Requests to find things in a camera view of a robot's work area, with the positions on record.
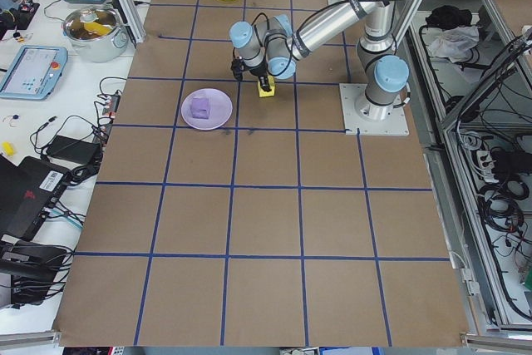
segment yellow object in pot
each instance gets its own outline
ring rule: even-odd
[[[100,35],[101,37],[104,37],[109,32],[111,32],[111,29],[109,27],[106,27],[105,25],[101,25],[98,22],[84,22],[83,27],[90,33],[95,33],[96,35]]]

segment pot lid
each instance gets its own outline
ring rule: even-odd
[[[104,37],[119,25],[116,12],[107,7],[89,7],[71,13],[63,24],[65,34],[73,39]]]

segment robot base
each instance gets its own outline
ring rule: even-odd
[[[392,109],[384,121],[368,121],[358,115],[355,100],[366,90],[366,84],[340,84],[342,98],[343,124],[347,135],[356,135],[359,131],[366,136],[408,136],[405,112],[402,108]],[[397,96],[395,104],[401,103]]]

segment pot handle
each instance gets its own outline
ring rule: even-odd
[[[117,49],[122,49],[127,46],[127,35],[124,32],[119,32],[111,39],[111,42]]]

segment cooking pot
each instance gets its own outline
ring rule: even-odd
[[[71,13],[63,23],[63,33],[76,53],[90,62],[108,62],[118,57],[129,41],[118,14],[104,6]]]

